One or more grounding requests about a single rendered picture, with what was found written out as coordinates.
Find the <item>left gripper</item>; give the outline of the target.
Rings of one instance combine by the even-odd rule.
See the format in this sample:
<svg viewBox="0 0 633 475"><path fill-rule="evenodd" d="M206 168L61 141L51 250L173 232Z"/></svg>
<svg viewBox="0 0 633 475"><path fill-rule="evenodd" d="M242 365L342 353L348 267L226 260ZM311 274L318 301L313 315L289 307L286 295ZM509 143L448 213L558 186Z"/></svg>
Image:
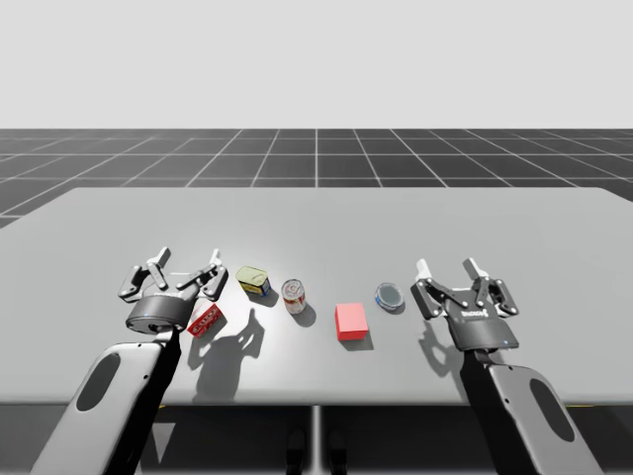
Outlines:
<svg viewBox="0 0 633 475"><path fill-rule="evenodd" d="M218 248L214 249L207 266L176 285L178 291L167 290L168 284L162 273L170 256L171 250L165 246L145 264L134 265L124 279L118 297L133 305L126 319L129 330L150 335L170 331L180 333L187 328L198 298L198 291L189 287L196 287L199 295L210 301L217 301L222 295L228 270ZM147 278L151 278L159 290L147 288L140 293Z"/></svg>

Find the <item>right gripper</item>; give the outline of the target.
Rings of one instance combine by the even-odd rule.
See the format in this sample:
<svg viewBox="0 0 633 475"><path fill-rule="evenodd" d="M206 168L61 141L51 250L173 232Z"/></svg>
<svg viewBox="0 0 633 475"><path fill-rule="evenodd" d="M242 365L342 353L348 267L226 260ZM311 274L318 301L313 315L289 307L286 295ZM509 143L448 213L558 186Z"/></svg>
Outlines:
<svg viewBox="0 0 633 475"><path fill-rule="evenodd" d="M497 313L501 311L505 318L519 314L505 283L491 277L472 257L463 266L473 281L473 290L451 290L433 279L424 258L416 263L411 293L422 316L432 320L445 311L449 332L462 352L519 348L510 326Z"/></svg>

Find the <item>pink cube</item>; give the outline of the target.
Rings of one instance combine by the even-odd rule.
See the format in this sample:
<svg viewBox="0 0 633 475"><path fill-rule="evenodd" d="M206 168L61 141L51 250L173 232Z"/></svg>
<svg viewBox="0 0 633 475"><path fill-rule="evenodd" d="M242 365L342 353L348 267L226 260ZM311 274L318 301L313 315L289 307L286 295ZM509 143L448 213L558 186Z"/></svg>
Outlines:
<svg viewBox="0 0 633 475"><path fill-rule="evenodd" d="M335 323L339 341L363 339L369 329L363 305L360 303L337 304Z"/></svg>

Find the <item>red and white carton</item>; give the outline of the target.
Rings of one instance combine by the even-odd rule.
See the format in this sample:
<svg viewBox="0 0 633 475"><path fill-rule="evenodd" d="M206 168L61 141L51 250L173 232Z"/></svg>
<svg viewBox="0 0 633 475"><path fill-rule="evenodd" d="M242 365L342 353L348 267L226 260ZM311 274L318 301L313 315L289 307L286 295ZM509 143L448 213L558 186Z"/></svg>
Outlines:
<svg viewBox="0 0 633 475"><path fill-rule="evenodd" d="M192 314L187 331L195 338L202 336L224 314L216 304L200 307Z"/></svg>

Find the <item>blue flat can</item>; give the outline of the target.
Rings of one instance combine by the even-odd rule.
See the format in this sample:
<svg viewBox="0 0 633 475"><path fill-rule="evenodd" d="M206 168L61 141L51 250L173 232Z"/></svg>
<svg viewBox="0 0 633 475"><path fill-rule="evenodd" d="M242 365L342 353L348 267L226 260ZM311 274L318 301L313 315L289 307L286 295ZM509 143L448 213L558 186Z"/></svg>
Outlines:
<svg viewBox="0 0 633 475"><path fill-rule="evenodd" d="M393 283L381 283L375 292L376 303L388 312L397 311L405 302L402 291Z"/></svg>

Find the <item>green and blue rectangular can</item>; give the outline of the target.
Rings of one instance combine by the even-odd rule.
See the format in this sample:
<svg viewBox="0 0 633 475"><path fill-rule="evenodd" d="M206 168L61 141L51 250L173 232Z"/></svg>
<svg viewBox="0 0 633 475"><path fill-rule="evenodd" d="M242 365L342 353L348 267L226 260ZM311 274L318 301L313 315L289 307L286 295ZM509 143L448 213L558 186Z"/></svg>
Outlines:
<svg viewBox="0 0 633 475"><path fill-rule="evenodd" d="M235 278L247 293L265 297L270 291L270 281L265 270L244 265L237 270Z"/></svg>

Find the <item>red and white can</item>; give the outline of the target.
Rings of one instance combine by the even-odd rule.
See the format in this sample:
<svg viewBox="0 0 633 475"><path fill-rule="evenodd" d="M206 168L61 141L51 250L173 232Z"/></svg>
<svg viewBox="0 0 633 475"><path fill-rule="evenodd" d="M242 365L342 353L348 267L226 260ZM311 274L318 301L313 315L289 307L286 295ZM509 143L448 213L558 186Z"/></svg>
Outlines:
<svg viewBox="0 0 633 475"><path fill-rule="evenodd" d="M299 279L287 280L281 290L287 311L296 315L301 313L306 307L306 294L303 283Z"/></svg>

